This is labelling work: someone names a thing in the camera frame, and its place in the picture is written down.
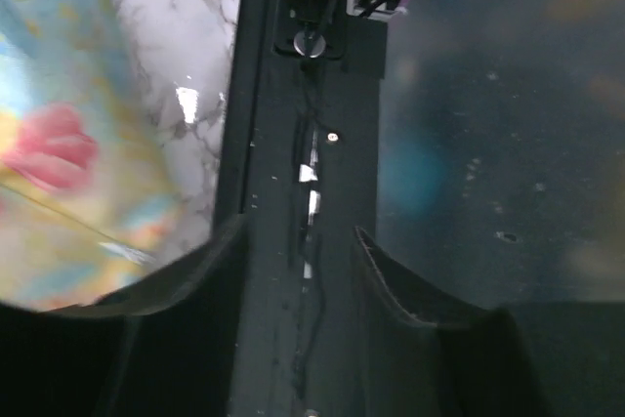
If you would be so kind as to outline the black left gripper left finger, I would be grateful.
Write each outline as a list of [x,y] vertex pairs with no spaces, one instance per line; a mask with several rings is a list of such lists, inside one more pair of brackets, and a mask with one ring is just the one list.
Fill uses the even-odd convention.
[[1,310],[5,416],[223,416],[249,247],[243,216],[90,307]]

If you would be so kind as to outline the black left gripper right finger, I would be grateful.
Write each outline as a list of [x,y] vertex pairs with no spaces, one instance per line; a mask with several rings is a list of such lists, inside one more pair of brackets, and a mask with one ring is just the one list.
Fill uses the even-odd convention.
[[352,270],[366,415],[551,415],[510,313],[443,292],[362,228]]

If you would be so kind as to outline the floral cloth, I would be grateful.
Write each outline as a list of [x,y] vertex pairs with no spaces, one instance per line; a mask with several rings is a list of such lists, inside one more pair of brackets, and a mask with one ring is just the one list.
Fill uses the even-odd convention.
[[184,212],[110,0],[1,0],[1,299],[88,305],[165,261]]

